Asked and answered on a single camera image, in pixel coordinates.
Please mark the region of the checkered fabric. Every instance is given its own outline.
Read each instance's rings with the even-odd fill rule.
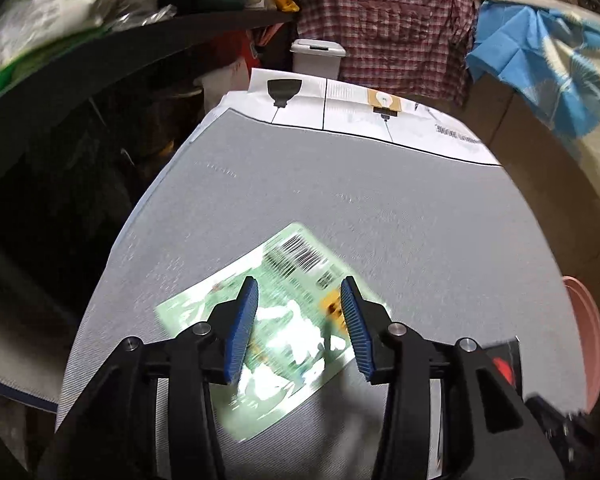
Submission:
[[[298,37],[347,51],[340,79],[462,105],[480,0],[302,0]]]

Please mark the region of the green plastic package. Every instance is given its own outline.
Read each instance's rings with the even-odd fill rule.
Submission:
[[[246,276],[258,281],[258,310],[240,380],[211,385],[219,423],[236,440],[266,430],[354,357],[340,283],[354,276],[365,299],[382,301],[303,225],[293,223],[253,251],[156,307],[170,336],[233,300]]]

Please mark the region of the black shelf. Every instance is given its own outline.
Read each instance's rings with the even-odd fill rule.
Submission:
[[[90,96],[141,68],[228,30],[293,20],[275,10],[179,16],[88,41],[51,60],[0,94],[0,179],[29,139],[56,126]]]

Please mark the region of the white box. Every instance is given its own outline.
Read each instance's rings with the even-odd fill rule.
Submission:
[[[291,45],[294,53],[294,72],[338,79],[340,59],[347,55],[344,48],[333,41],[295,40]]]

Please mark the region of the container lid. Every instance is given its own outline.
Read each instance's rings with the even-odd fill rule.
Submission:
[[[339,43],[322,40],[295,40],[291,45],[291,52],[315,54],[316,56],[345,57],[347,55]]]

